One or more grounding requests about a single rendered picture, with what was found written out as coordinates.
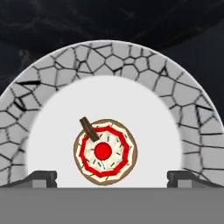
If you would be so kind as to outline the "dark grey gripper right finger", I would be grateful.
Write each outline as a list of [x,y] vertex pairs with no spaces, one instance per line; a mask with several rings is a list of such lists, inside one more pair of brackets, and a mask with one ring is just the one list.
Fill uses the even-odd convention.
[[168,171],[167,179],[168,188],[223,188],[223,185],[197,178],[189,171]]

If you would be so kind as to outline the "red and white frosted cupcake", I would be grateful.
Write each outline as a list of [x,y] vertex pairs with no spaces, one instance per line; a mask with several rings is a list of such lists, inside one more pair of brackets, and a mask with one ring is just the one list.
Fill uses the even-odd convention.
[[82,131],[73,144],[73,158],[91,183],[110,186],[124,179],[136,165],[137,143],[130,131],[113,119],[80,119]]

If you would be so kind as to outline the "white plate with cracked rim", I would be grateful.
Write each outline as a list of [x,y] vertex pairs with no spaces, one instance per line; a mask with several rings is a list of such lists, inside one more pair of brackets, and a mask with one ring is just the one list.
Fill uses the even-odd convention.
[[0,186],[56,171],[61,188],[104,187],[74,161],[80,119],[113,119],[135,138],[137,161],[109,187],[163,187],[168,171],[224,186],[224,125],[202,86],[159,52],[97,40],[60,48],[0,95]]

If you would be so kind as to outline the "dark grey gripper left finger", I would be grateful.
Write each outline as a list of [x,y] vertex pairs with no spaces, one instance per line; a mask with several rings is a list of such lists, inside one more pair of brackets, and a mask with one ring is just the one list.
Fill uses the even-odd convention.
[[56,188],[56,171],[34,171],[26,178],[2,185],[2,188]]

